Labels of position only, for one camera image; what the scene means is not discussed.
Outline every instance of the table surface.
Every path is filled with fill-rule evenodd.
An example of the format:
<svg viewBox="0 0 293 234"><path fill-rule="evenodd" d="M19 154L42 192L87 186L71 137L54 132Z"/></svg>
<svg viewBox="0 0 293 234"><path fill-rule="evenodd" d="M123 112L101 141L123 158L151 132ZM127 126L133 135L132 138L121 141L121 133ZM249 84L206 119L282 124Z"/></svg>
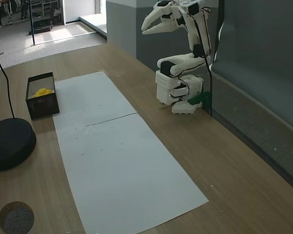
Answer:
<svg viewBox="0 0 293 234"><path fill-rule="evenodd" d="M144 234L293 234L293 188L203 110L171 114L156 99L155 73L110 44L6 69L15 114L32 124L37 146L23 164L0 172L0 210L13 201L28 204L35 214L30 233L85 233L53 118L31 121L25 103L27 78L51 71L56 81L104 71L208 198L205 205ZM9 117L0 73L0 120Z"/></svg>

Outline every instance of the white wall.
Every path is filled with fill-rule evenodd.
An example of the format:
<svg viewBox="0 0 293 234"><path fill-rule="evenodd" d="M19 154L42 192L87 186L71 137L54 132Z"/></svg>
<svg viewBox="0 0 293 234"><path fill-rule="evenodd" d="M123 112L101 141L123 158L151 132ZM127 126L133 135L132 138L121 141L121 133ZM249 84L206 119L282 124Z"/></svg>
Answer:
<svg viewBox="0 0 293 234"><path fill-rule="evenodd" d="M106 15L106 0L101 1L101 14Z"/></svg>
<svg viewBox="0 0 293 234"><path fill-rule="evenodd" d="M66 23L78 20L80 16L95 13L95 0L63 0L63 2L64 21Z"/></svg>

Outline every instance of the lamp base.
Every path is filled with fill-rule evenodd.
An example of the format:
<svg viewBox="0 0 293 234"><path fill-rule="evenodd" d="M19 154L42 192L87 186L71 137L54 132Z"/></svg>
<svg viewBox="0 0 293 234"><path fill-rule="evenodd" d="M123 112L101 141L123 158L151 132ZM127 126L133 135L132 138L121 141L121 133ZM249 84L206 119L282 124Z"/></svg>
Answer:
<svg viewBox="0 0 293 234"><path fill-rule="evenodd" d="M0 121L0 171L24 162L36 146L36 135L26 120L9 118Z"/></svg>

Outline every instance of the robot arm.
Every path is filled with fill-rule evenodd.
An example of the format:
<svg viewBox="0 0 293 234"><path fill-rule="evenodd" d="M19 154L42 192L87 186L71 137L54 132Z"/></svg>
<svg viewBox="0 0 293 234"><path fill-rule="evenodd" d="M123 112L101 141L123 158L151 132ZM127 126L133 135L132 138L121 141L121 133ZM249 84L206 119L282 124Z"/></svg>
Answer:
<svg viewBox="0 0 293 234"><path fill-rule="evenodd" d="M141 30L144 35L173 32L178 28L185 28L188 32L188 41L190 50L195 57L210 54L210 40L207 29L208 12L205 7L206 0L164 0L159 1L153 7L153 11L145 18ZM149 26L158 18L161 23L151 28ZM204 46L202 51L197 54L200 44Z"/></svg>
<svg viewBox="0 0 293 234"><path fill-rule="evenodd" d="M157 98L166 105L175 103L172 108L175 114L192 114L202 106L200 101L196 103L192 100L201 98L203 80L192 75L180 76L208 63L211 48L207 13L210 13L210 9L205 4L206 0L159 1L141 28L144 35L173 32L179 28L185 28L188 32L192 53L163 58L157 63L160 68L156 72ZM161 23L150 27L158 18Z"/></svg>

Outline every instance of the yellow object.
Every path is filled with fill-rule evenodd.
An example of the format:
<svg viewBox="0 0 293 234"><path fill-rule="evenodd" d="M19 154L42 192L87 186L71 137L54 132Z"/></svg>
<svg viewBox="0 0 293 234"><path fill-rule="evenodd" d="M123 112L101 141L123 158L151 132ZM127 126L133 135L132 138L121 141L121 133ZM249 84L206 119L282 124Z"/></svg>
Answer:
<svg viewBox="0 0 293 234"><path fill-rule="evenodd" d="M38 92L36 92L36 94L34 94L34 98L41 97L41 96L51 94L51 93L52 93L51 89L42 88L42 89L38 90Z"/></svg>

